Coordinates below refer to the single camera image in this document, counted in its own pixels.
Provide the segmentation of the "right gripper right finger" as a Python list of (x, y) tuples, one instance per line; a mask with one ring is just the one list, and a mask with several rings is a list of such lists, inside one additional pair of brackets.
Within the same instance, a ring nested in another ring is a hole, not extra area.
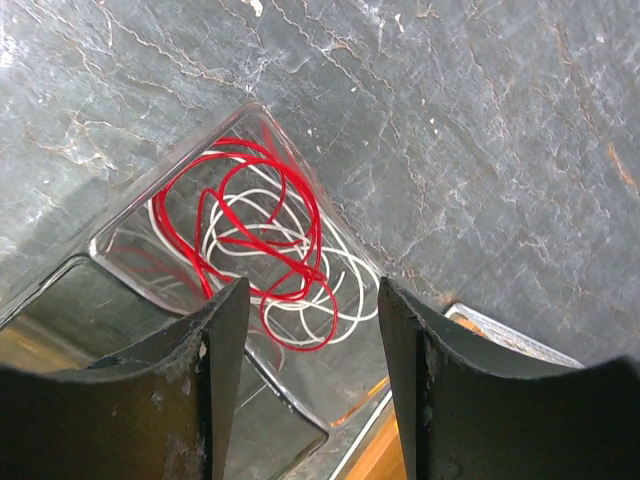
[(639, 363), (570, 368), (498, 345), (389, 278), (379, 324), (411, 479), (635, 479)]

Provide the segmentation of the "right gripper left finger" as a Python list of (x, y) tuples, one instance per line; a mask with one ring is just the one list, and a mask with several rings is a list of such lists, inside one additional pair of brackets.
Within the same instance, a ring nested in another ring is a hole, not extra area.
[(1, 369), (5, 479), (220, 479), (249, 322), (237, 279), (82, 370)]

